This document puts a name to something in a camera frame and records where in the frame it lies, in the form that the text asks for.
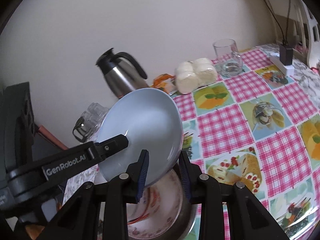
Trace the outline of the stainless steel round plate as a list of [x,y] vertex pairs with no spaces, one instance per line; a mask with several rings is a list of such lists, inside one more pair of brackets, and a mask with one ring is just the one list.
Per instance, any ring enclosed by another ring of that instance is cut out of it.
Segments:
[[[178,165],[175,165],[172,170],[177,173],[180,184],[182,184]],[[195,216],[196,207],[188,202],[183,190],[183,203],[178,218],[167,232],[153,239],[183,239],[193,227]]]

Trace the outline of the strawberry pattern bowl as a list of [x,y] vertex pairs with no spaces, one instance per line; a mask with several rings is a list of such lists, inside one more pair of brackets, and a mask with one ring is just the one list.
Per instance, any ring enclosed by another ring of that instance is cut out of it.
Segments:
[[148,187],[143,191],[138,204],[127,204],[127,224],[134,224],[148,219],[160,208],[161,195],[157,186]]

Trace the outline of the floral rim round plate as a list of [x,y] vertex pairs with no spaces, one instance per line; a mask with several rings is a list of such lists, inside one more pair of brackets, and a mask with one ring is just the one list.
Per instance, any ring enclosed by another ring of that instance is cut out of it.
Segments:
[[132,239],[153,239],[163,235],[174,224],[182,208],[183,190],[174,170],[146,189],[148,207],[142,217],[128,222]]

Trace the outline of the light blue bowl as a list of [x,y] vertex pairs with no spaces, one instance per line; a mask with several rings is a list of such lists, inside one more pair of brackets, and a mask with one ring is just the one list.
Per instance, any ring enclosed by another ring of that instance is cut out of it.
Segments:
[[183,143],[183,125],[178,107],[165,92],[155,88],[135,90],[114,104],[107,113],[97,142],[124,135],[129,145],[99,163],[102,176],[110,181],[135,163],[142,150],[149,152],[145,185],[153,185],[173,168]]

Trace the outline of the checkered picture tablecloth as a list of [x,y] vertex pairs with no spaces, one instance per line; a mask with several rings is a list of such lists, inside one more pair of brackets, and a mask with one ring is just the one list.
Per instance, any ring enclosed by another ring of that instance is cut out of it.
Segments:
[[243,182],[290,239],[319,224],[319,75],[299,59],[286,76],[266,44],[242,53],[235,77],[175,93],[189,159],[220,182]]

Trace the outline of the small glass cup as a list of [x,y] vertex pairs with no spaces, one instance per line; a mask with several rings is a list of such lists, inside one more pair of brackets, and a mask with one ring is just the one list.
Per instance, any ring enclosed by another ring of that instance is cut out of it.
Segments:
[[87,107],[87,111],[90,114],[91,119],[96,124],[101,124],[108,113],[108,108],[99,103],[91,103]]

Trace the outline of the stainless steel thermos jug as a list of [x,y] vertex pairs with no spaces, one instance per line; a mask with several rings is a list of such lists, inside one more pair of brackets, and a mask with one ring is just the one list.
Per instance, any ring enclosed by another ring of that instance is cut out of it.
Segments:
[[117,98],[141,88],[148,88],[146,72],[136,59],[126,52],[113,53],[109,49],[96,61],[104,79]]

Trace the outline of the grey floral table cover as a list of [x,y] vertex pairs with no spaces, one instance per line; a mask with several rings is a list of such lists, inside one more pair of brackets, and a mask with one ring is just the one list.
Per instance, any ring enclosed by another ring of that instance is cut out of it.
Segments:
[[[247,49],[243,54],[248,54],[255,51],[262,51],[267,57],[271,54],[279,52],[279,46],[277,44],[264,44],[260,46],[255,46],[251,49]],[[293,79],[302,87],[304,92],[308,94],[312,103],[318,108],[319,111],[319,73],[316,69],[315,72],[312,71],[305,63],[304,60],[300,59],[298,52],[294,52],[293,56],[293,66],[295,68]],[[63,197],[63,204],[69,200],[69,198],[75,193],[75,191],[86,181],[94,181],[98,173],[97,165],[93,166],[77,174],[76,176],[68,179],[65,194]]]

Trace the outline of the bag of steamed buns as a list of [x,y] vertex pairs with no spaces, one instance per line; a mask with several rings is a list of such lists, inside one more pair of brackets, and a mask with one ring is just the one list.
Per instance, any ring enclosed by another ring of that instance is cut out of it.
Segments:
[[181,94],[189,94],[199,87],[215,83],[217,79],[217,70],[208,58],[185,61],[175,69],[175,83]]

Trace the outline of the glass mug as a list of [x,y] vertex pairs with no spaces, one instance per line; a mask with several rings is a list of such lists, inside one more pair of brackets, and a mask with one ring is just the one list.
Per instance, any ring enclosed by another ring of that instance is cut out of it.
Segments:
[[225,77],[237,76],[242,72],[243,61],[236,42],[225,38],[213,43],[216,53],[218,72]]

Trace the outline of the orange snack packet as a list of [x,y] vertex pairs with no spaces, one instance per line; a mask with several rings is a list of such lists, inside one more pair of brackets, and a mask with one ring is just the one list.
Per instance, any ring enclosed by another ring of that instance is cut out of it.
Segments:
[[157,76],[151,85],[152,88],[159,89],[169,95],[177,92],[175,85],[175,77],[170,74],[162,74]]

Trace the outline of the black power adapter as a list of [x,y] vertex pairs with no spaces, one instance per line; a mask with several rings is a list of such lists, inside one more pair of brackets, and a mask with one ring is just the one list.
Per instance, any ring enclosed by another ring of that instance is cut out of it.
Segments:
[[291,65],[293,60],[293,48],[285,44],[280,44],[279,59],[284,66]]

